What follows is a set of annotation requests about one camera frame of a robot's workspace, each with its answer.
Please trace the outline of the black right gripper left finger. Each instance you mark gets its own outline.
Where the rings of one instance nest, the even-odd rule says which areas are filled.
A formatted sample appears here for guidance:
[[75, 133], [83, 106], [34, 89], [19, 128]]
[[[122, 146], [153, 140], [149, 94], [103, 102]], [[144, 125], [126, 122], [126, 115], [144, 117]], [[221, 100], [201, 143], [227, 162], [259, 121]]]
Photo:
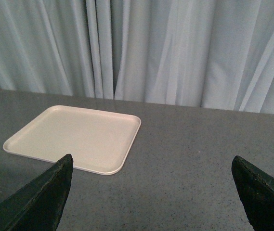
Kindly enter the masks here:
[[72, 180], [73, 158], [65, 155], [0, 203], [0, 231], [54, 231]]

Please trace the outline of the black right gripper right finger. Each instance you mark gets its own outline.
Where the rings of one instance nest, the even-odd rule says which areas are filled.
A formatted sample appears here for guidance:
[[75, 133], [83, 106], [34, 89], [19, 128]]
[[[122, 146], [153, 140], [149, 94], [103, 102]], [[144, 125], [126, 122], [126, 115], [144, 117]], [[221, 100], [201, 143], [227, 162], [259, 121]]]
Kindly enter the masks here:
[[231, 171], [248, 221], [255, 231], [274, 231], [274, 178], [240, 156]]

